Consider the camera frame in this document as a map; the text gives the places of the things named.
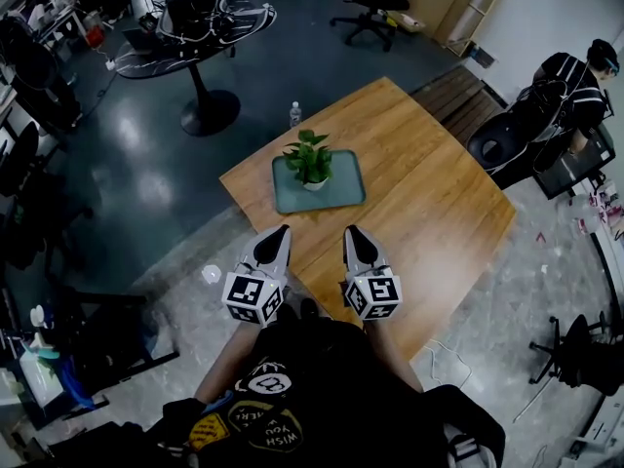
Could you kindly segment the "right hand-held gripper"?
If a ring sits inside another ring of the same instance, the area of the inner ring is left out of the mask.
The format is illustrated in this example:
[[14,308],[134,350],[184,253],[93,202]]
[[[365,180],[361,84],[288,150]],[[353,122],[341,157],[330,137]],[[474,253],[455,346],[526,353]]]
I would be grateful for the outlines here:
[[365,229],[349,225],[343,235],[344,306],[360,320],[391,318],[403,303],[401,280],[381,244]]

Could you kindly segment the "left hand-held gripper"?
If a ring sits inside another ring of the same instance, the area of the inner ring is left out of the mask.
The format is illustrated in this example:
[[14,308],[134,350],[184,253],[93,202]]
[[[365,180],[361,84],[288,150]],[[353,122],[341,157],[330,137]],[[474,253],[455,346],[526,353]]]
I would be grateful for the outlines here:
[[221,302],[230,316],[267,327],[284,302],[292,246],[288,225],[274,226],[252,238],[233,271],[227,273]]

